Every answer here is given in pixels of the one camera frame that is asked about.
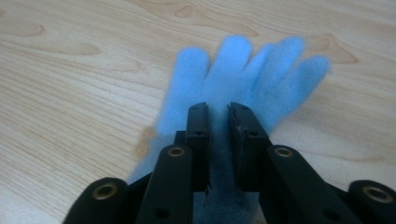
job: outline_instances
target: fuzzy blue glove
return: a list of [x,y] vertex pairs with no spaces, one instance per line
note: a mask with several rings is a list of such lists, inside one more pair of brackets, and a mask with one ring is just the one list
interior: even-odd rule
[[324,56],[301,61],[304,41],[297,36],[263,46],[250,58],[252,45],[241,35],[226,37],[212,66],[206,52],[186,48],[177,55],[175,72],[150,152],[135,168],[129,183],[154,168],[159,152],[185,130],[191,105],[207,102],[212,145],[208,198],[194,194],[193,223],[250,223],[257,212],[258,194],[239,191],[233,181],[227,104],[249,106],[270,133],[307,99],[330,69]]

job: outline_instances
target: light wood surface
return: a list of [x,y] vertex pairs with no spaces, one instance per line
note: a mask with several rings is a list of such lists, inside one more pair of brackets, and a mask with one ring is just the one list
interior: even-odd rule
[[332,72],[273,142],[341,189],[396,189],[393,0],[0,0],[0,223],[60,223],[92,181],[126,178],[176,53],[213,57],[229,34],[256,49],[302,35],[307,55],[328,55]]

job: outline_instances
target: wooden table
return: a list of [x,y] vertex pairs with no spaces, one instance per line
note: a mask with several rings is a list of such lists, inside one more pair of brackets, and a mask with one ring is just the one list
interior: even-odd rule
[[177,52],[288,35],[332,72],[271,134],[341,189],[396,189],[396,2],[0,1],[0,223],[59,223],[143,156]]

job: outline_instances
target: metal screw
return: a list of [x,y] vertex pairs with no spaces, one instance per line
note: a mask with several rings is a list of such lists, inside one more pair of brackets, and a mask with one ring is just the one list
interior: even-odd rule
[[393,197],[386,191],[373,186],[365,186],[362,188],[367,197],[379,203],[393,203]]
[[93,193],[92,197],[96,200],[105,200],[112,197],[117,193],[117,185],[114,183],[108,182],[99,187],[97,187]]
[[168,155],[171,157],[179,157],[184,155],[184,149],[181,147],[172,147],[168,150]]
[[275,153],[276,155],[281,157],[290,157],[293,155],[293,152],[290,149],[284,147],[278,147],[277,149],[275,149]]

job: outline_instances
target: glove finger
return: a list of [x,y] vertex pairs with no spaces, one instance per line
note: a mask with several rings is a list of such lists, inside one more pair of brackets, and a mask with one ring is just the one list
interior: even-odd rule
[[276,86],[303,52],[304,40],[298,36],[288,37],[277,43],[265,61],[255,91],[267,91]]
[[301,62],[281,83],[252,105],[265,131],[270,133],[287,115],[301,105],[330,70],[324,56],[313,56]]
[[276,87],[278,101],[292,112],[301,105],[318,86],[330,70],[330,60],[324,56],[313,56],[301,62]]
[[224,78],[241,74],[252,50],[251,43],[244,36],[224,38],[207,78],[224,81]]
[[259,52],[254,55],[254,57],[246,66],[244,70],[244,78],[248,82],[246,91],[250,91],[251,85],[257,82],[257,78],[259,78],[259,74],[264,67],[265,60],[267,60],[267,58],[270,56],[270,53],[274,46],[274,44],[267,44],[262,46]]
[[157,133],[173,133],[185,128],[188,108],[201,101],[209,65],[209,57],[199,48],[186,48],[177,55],[174,74],[157,120]]

